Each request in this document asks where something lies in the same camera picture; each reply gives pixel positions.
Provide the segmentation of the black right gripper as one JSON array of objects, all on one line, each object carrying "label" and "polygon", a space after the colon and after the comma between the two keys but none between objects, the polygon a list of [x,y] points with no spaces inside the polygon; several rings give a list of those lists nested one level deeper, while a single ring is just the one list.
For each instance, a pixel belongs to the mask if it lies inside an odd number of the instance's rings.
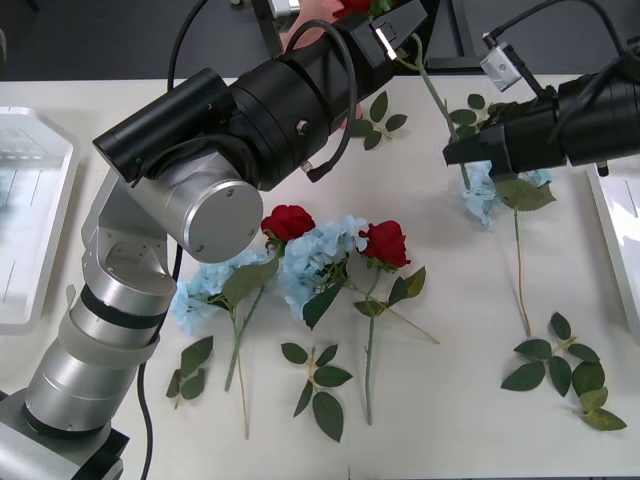
[{"label": "black right gripper", "polygon": [[500,114],[503,126],[481,130],[454,142],[443,150],[447,165],[458,165],[462,174],[468,167],[487,164],[491,176],[505,174],[505,150],[512,172],[565,166],[566,154],[558,140],[549,140],[557,124],[557,102],[553,97],[511,103]]}]

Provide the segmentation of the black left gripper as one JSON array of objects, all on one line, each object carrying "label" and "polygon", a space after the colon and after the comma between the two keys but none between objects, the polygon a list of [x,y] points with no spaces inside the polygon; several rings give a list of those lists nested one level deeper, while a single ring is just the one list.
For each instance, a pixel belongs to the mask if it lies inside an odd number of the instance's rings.
[{"label": "black left gripper", "polygon": [[351,12],[334,24],[309,20],[287,46],[287,139],[323,145],[355,115],[358,101],[393,76],[391,53],[428,19],[420,0],[407,1],[371,23]]}]

